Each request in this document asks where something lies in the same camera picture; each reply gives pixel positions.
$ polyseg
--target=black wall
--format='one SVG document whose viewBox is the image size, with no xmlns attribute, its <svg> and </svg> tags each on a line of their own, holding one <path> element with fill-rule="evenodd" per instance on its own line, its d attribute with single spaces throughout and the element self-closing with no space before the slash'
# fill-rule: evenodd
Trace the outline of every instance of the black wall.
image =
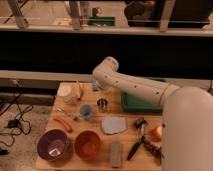
<svg viewBox="0 0 213 171">
<path fill-rule="evenodd" d="M 0 70 L 91 74 L 109 55 L 125 74 L 213 77 L 211 37 L 0 31 Z"/>
</svg>

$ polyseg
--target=blue mug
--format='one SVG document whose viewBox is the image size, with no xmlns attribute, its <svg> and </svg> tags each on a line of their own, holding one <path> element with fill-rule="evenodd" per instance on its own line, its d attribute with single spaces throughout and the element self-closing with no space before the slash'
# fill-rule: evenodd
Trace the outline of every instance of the blue mug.
<svg viewBox="0 0 213 171">
<path fill-rule="evenodd" d="M 92 107 L 88 104 L 82 105 L 80 107 L 80 115 L 85 119 L 85 120 L 90 120 L 92 117 Z"/>
</svg>

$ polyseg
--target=carrot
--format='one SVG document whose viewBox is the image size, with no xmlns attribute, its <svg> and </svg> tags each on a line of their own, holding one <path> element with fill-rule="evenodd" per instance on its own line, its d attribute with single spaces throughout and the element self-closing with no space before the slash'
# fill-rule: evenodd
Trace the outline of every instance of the carrot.
<svg viewBox="0 0 213 171">
<path fill-rule="evenodd" d="M 57 117 L 54 117 L 53 118 L 55 121 L 59 122 L 60 124 L 63 125 L 64 129 L 67 131 L 67 132 L 72 132 L 73 129 L 71 127 L 71 125 L 69 123 L 67 123 L 64 119 L 62 119 L 60 116 L 57 116 Z"/>
</svg>

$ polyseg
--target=orange bowl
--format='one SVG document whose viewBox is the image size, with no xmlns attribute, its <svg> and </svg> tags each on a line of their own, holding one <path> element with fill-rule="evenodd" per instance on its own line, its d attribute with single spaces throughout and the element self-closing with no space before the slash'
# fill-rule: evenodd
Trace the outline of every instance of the orange bowl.
<svg viewBox="0 0 213 171">
<path fill-rule="evenodd" d="M 92 160 L 99 153 L 101 140 L 93 131 L 80 133 L 74 142 L 76 154 L 83 160 Z"/>
</svg>

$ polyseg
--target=knife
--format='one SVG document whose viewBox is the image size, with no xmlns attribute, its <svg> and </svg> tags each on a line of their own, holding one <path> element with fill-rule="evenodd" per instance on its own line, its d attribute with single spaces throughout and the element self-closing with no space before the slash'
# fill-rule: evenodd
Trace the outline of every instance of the knife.
<svg viewBox="0 0 213 171">
<path fill-rule="evenodd" d="M 136 143 L 132 146 L 132 148 L 131 148 L 131 150 L 130 150 L 130 152 L 129 152 L 129 154 L 128 154 L 127 160 L 130 160 L 130 159 L 132 158 L 132 156 L 136 153 L 136 151 L 138 150 L 138 148 L 140 147 L 140 145 L 143 143 L 144 140 L 145 140 L 145 136 L 142 136 L 142 137 L 139 139 L 139 141 L 136 142 Z"/>
<path fill-rule="evenodd" d="M 148 123 L 145 120 L 141 124 L 141 130 L 140 130 L 141 138 L 132 146 L 132 148 L 127 156 L 127 160 L 130 160 L 132 158 L 132 156 L 136 153 L 136 151 L 138 150 L 140 145 L 144 142 L 144 140 L 145 140 L 144 132 L 145 132 L 145 127 L 147 124 Z"/>
</svg>

